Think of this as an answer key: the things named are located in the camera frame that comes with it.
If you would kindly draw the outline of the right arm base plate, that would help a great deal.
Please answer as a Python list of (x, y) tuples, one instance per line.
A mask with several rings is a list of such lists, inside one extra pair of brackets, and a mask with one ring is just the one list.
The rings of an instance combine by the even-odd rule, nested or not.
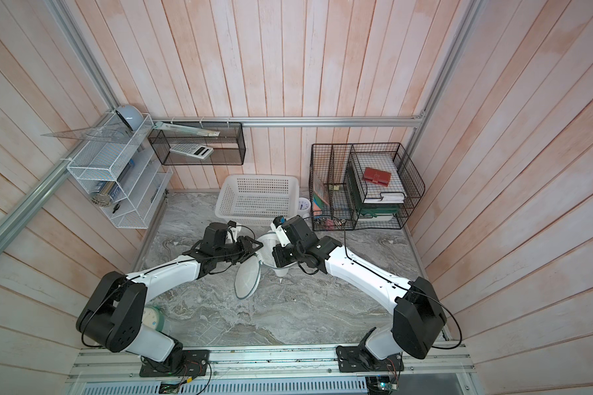
[(390, 372), (400, 373), (405, 370), (403, 361), (397, 355), (378, 360), (366, 347), (337, 346), (335, 349), (339, 371), (342, 373)]

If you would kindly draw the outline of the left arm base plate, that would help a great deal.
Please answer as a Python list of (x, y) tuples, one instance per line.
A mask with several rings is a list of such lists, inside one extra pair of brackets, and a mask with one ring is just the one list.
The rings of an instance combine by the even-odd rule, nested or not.
[(190, 376), (195, 379), (207, 375), (209, 350), (174, 350), (163, 362), (142, 358), (138, 374), (141, 378)]

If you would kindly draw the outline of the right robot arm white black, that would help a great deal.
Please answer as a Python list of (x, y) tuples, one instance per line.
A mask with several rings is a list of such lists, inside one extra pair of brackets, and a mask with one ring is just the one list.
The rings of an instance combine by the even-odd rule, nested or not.
[(278, 267), (307, 265), (313, 274), (324, 273), (347, 281), (372, 297), (392, 316), (385, 327), (370, 329), (355, 347), (338, 346), (339, 370), (364, 372), (386, 367), (403, 370), (396, 356), (408, 354), (423, 360), (446, 326), (446, 308), (433, 285), (419, 276), (411, 281), (395, 276), (360, 258), (339, 240), (319, 238), (303, 218), (276, 217), (271, 230), (279, 244), (273, 247)]

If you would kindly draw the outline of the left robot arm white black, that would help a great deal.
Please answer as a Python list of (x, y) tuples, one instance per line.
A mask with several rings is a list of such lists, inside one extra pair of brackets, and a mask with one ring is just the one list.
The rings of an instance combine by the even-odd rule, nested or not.
[(211, 223), (204, 238), (177, 258), (137, 273), (107, 273), (100, 280), (76, 322), (82, 340), (110, 352), (141, 357), (163, 375), (185, 367), (182, 343), (143, 323), (146, 303), (187, 282), (214, 275), (219, 263), (244, 263), (263, 248), (235, 224)]

